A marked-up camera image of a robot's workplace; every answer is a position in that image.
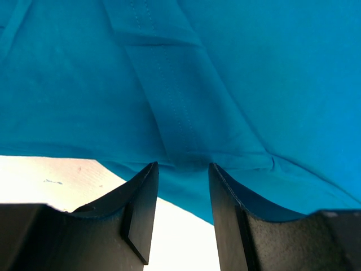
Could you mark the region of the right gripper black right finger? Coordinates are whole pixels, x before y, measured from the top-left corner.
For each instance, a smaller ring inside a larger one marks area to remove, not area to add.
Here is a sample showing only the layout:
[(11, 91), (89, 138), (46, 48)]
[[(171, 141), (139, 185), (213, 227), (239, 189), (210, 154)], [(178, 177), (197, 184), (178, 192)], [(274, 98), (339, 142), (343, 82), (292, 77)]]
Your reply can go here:
[(222, 270), (360, 269), (360, 210), (303, 215), (251, 191), (215, 163), (208, 176)]

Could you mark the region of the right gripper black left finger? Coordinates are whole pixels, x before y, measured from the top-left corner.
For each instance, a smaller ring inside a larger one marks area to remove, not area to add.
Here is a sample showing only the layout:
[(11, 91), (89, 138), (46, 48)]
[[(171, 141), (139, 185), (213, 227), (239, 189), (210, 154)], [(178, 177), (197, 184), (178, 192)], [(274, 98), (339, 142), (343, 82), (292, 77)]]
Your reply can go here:
[(2, 204), (1, 269), (142, 270), (149, 263), (158, 184), (153, 162), (73, 212)]

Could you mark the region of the teal blue t shirt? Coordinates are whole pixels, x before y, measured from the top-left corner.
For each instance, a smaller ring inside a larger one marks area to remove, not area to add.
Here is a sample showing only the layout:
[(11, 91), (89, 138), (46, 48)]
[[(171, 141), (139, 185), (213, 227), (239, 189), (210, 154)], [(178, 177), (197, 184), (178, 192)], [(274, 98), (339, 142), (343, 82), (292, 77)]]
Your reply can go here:
[(208, 165), (360, 208), (359, 1), (2, 1), (1, 154), (94, 159), (212, 222)]

